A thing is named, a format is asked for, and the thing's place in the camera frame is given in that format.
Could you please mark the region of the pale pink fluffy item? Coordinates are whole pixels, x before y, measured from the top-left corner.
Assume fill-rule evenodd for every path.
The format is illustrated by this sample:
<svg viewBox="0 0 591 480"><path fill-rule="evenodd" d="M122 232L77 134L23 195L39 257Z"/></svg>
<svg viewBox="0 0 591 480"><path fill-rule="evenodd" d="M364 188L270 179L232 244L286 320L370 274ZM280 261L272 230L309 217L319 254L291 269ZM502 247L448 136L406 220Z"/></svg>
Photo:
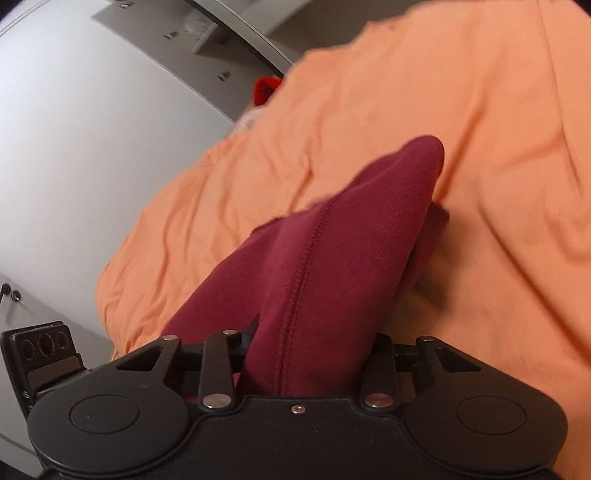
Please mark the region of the pale pink fluffy item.
<svg viewBox="0 0 591 480"><path fill-rule="evenodd" d="M233 123L231 129L228 131L228 136L249 131L249 129L252 128L252 124L256 122L256 118L259 117L259 113L259 107L252 107L245 111L245 113Z"/></svg>

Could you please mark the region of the bright red plush item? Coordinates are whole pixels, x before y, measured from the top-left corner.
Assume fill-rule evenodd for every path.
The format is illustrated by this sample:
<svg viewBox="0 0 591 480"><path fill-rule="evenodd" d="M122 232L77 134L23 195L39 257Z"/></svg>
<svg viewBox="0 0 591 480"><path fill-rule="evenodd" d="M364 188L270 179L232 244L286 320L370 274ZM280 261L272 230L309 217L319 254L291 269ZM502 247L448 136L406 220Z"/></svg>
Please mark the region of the bright red plush item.
<svg viewBox="0 0 591 480"><path fill-rule="evenodd" d="M259 107L266 104L282 83L283 80L274 76L265 76L257 79L252 88L252 105Z"/></svg>

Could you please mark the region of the orange duvet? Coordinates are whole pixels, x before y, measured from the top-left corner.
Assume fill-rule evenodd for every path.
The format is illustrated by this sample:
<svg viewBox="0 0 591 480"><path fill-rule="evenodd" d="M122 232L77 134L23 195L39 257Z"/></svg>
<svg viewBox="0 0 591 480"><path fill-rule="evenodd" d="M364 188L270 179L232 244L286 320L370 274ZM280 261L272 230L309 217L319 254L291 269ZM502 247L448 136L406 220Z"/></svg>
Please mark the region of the orange duvet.
<svg viewBox="0 0 591 480"><path fill-rule="evenodd" d="M556 467L590 475L590 16L577 1L426 2L304 55L252 126L166 185L105 266L118 354L167 321L260 224L342 189L423 134L446 151L451 220L388 322L552 396Z"/></svg>

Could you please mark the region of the dark red garment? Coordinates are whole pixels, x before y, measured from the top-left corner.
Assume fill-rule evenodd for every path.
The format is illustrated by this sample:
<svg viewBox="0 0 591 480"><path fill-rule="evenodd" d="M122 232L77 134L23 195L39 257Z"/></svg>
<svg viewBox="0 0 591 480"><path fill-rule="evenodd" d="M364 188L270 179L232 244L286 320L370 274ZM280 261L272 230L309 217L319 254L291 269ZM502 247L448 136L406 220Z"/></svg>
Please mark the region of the dark red garment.
<svg viewBox="0 0 591 480"><path fill-rule="evenodd" d="M257 227L165 332L190 344L253 328L242 392L345 394L447 225L433 199L443 166L441 141L420 137L370 163L331 198Z"/></svg>

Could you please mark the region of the grey wardrobe with open door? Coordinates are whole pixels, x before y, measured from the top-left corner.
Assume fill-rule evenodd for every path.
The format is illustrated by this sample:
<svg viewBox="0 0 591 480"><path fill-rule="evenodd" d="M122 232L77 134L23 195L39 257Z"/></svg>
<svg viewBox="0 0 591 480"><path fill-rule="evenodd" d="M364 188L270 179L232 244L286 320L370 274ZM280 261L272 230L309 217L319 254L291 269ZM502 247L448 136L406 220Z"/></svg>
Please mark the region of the grey wardrobe with open door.
<svg viewBox="0 0 591 480"><path fill-rule="evenodd" d="M113 1L93 16L231 120L293 61L221 1Z"/></svg>

